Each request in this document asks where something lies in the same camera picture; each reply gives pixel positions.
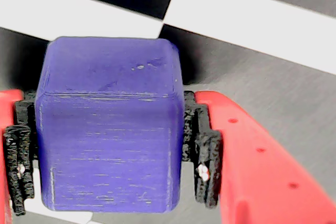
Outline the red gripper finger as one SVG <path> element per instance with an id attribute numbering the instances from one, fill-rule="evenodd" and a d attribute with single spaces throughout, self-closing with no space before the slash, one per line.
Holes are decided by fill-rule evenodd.
<path id="1" fill-rule="evenodd" d="M 1 223 L 12 223 L 12 212 L 24 215 L 24 201 L 35 195 L 34 99 L 34 91 L 1 91 Z"/>
<path id="2" fill-rule="evenodd" d="M 244 109 L 215 91 L 186 91 L 183 159 L 195 199 L 222 223 L 335 223 L 335 204 Z"/>

